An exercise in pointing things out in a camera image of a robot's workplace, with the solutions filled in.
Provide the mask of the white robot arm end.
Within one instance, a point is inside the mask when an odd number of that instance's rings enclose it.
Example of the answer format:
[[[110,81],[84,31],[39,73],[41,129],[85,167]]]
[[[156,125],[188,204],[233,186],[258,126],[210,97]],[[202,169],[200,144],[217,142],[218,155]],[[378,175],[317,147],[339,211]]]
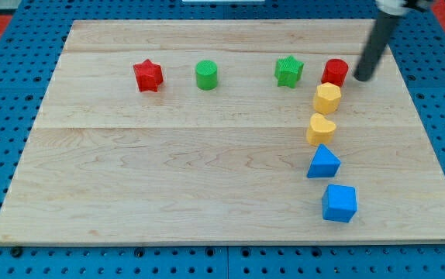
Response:
[[[404,16],[411,10],[425,12],[433,3],[434,0],[375,0],[377,8],[391,16]]]

